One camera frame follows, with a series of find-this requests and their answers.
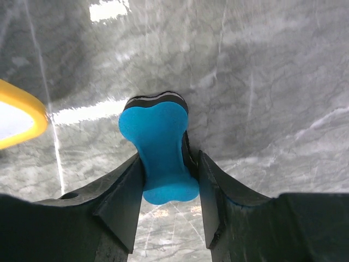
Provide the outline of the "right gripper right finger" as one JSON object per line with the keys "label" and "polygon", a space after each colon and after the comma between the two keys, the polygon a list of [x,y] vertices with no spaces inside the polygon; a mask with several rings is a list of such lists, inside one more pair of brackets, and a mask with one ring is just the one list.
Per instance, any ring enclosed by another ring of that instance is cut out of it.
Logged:
{"label": "right gripper right finger", "polygon": [[269,198],[200,152],[200,198],[213,261],[348,261],[348,195]]}

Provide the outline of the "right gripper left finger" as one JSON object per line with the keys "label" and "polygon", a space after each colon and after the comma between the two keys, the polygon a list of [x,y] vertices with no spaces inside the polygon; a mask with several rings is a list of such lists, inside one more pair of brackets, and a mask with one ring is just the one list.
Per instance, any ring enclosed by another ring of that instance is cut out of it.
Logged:
{"label": "right gripper left finger", "polygon": [[138,155],[58,199],[1,195],[1,261],[127,261],[144,170]]}

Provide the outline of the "blue whiteboard eraser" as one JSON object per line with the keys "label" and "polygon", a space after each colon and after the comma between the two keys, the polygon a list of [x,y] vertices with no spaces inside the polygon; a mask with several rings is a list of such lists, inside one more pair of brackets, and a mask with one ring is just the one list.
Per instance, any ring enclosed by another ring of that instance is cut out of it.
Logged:
{"label": "blue whiteboard eraser", "polygon": [[199,194],[188,124],[188,105],[172,91],[133,97],[119,117],[120,133],[136,147],[142,161],[143,197],[151,204],[191,201]]}

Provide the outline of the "yellow framed whiteboard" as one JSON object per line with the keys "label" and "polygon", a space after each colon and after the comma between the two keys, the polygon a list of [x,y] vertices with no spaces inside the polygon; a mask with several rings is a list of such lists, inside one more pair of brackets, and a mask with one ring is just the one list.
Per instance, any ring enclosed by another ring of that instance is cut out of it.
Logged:
{"label": "yellow framed whiteboard", "polygon": [[28,92],[1,80],[1,149],[36,138],[47,126],[45,105]]}

